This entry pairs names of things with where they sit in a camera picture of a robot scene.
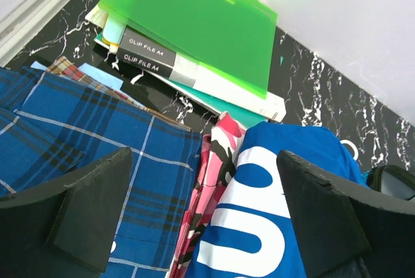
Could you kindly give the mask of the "pink camouflage shirt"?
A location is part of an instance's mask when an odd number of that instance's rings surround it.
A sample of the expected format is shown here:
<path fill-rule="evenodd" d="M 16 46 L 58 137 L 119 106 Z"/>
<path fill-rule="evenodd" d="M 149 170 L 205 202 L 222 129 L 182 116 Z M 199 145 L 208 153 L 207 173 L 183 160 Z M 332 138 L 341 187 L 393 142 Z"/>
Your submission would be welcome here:
<path fill-rule="evenodd" d="M 185 212 L 167 277 L 184 277 L 193 251 L 226 187 L 236 173 L 236 160 L 246 128 L 228 112 L 202 138 L 200 168 Z"/>

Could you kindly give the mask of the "blue shirt white letters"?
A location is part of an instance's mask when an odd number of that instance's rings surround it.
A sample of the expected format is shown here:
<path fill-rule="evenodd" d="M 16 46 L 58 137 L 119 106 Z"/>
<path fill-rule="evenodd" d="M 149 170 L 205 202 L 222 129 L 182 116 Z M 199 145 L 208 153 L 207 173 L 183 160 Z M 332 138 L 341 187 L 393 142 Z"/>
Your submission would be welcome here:
<path fill-rule="evenodd" d="M 282 150 L 363 184 L 357 162 L 326 128 L 269 122 L 249 128 L 187 277 L 305 276 L 277 167 Z"/>

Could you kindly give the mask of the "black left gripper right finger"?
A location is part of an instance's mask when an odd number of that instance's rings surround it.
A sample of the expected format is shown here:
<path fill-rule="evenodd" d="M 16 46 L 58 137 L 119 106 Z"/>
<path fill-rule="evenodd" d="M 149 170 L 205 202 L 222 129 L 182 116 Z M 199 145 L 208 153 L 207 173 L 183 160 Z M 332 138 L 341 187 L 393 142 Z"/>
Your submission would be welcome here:
<path fill-rule="evenodd" d="M 414 273 L 414 202 L 354 183 L 289 151 L 276 162 L 306 274 Z"/>

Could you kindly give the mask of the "teal folder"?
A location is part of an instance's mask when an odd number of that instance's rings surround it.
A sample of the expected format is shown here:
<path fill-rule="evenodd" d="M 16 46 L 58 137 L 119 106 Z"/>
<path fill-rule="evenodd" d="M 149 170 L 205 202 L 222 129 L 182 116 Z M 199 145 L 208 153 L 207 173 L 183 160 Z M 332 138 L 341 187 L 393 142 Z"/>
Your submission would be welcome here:
<path fill-rule="evenodd" d="M 175 83 L 169 79 L 166 79 L 152 72 L 149 72 L 149 74 L 155 76 L 157 79 L 161 80 L 165 84 L 174 88 L 181 94 L 202 105 L 203 107 L 207 108 L 213 113 L 216 113 L 217 115 L 221 114 L 224 111 L 227 111 L 233 119 L 239 121 L 246 128 L 255 126 L 256 124 L 262 121 L 268 121 L 267 118 L 264 118 L 256 113 L 240 108 L 238 106 L 235 106 L 218 98 L 212 97 L 205 93 L 199 92 L 193 88 Z"/>

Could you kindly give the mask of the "light blue shirt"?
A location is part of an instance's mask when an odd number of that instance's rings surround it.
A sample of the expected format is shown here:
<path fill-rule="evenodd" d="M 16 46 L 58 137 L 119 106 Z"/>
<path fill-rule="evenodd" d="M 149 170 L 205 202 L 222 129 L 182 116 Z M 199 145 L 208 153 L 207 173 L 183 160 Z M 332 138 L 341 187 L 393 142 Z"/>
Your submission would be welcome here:
<path fill-rule="evenodd" d="M 47 67 L 38 61 L 33 62 L 31 64 L 31 67 L 42 71 L 47 70 Z M 82 72 L 86 73 L 95 80 L 98 80 L 99 82 L 105 84 L 106 86 L 122 91 L 121 88 L 124 82 L 121 79 L 108 73 L 105 73 L 104 71 L 101 71 L 100 69 L 97 69 L 96 67 L 93 67 L 92 65 L 89 65 L 87 63 L 84 63 L 77 68 L 79 68 Z"/>

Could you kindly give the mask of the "blue plaid shirt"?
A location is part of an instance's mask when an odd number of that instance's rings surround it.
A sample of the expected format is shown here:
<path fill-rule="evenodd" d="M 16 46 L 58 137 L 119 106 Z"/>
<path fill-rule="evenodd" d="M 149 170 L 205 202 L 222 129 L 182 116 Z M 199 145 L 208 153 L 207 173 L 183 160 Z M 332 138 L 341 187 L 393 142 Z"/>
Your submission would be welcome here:
<path fill-rule="evenodd" d="M 165 277 L 200 164 L 202 137 L 47 71 L 1 70 L 1 194 L 122 147 L 132 170 L 106 277 Z"/>

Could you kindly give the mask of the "blue suitcase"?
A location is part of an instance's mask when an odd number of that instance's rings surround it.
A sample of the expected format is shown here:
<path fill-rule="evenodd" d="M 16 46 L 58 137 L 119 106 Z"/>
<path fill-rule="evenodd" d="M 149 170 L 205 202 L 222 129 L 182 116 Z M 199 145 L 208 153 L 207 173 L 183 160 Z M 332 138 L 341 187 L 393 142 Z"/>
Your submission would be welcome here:
<path fill-rule="evenodd" d="M 362 173 L 362 180 L 373 190 L 414 202 L 414 175 L 395 165 L 375 167 Z"/>

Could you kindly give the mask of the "white clip file folder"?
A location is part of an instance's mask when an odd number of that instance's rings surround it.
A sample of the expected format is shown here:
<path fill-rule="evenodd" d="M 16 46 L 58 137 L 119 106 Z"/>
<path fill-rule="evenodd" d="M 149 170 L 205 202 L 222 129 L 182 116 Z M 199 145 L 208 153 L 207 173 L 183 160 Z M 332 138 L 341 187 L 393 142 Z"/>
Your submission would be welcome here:
<path fill-rule="evenodd" d="M 285 101 L 268 92 L 265 98 L 220 76 L 200 62 L 192 62 L 152 39 L 127 27 L 95 6 L 85 20 L 100 27 L 101 43 L 120 60 L 175 84 L 195 89 L 271 121 L 281 122 L 287 111 Z"/>

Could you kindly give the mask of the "brown plaid shirt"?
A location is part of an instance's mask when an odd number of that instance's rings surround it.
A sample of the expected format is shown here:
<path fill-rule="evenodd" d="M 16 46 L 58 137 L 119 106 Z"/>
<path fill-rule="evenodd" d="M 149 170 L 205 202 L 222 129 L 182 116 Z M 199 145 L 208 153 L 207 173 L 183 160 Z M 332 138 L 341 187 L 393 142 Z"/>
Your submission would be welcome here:
<path fill-rule="evenodd" d="M 180 124 L 179 122 L 173 119 L 170 119 L 164 116 L 163 114 L 142 105 L 141 103 L 139 103 L 138 101 L 136 101 L 135 99 L 127 95 L 125 92 L 116 90 L 112 87 L 106 86 L 105 84 L 99 82 L 98 80 L 95 80 L 94 78 L 90 77 L 86 73 L 82 72 L 79 68 L 77 68 L 74 64 L 72 64 L 65 56 L 61 56 L 57 58 L 47 68 L 47 71 L 51 74 L 64 77 L 74 82 L 78 82 L 79 84 L 83 84 L 84 86 L 87 86 L 96 91 L 105 93 L 111 97 L 115 97 L 131 106 L 147 111 L 151 113 L 152 115 L 159 117 L 161 120 L 170 123 L 173 126 L 181 128 L 188 132 L 192 131 L 190 127 Z"/>

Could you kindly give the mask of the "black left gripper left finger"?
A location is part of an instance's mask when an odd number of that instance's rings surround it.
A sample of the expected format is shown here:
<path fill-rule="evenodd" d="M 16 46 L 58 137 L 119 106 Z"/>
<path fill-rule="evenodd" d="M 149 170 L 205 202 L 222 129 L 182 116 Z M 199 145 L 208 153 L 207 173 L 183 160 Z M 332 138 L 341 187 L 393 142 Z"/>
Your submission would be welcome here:
<path fill-rule="evenodd" d="M 1 272 L 103 273 L 128 190 L 129 147 L 1 197 Z"/>

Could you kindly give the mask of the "green plastic folder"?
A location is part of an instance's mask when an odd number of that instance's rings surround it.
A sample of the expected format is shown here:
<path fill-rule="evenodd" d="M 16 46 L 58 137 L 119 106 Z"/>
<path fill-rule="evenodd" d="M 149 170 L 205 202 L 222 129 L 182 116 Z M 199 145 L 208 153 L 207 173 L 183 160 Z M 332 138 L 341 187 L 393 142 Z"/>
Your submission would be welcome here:
<path fill-rule="evenodd" d="M 100 0 L 100 9 L 258 97 L 278 15 L 259 0 Z"/>

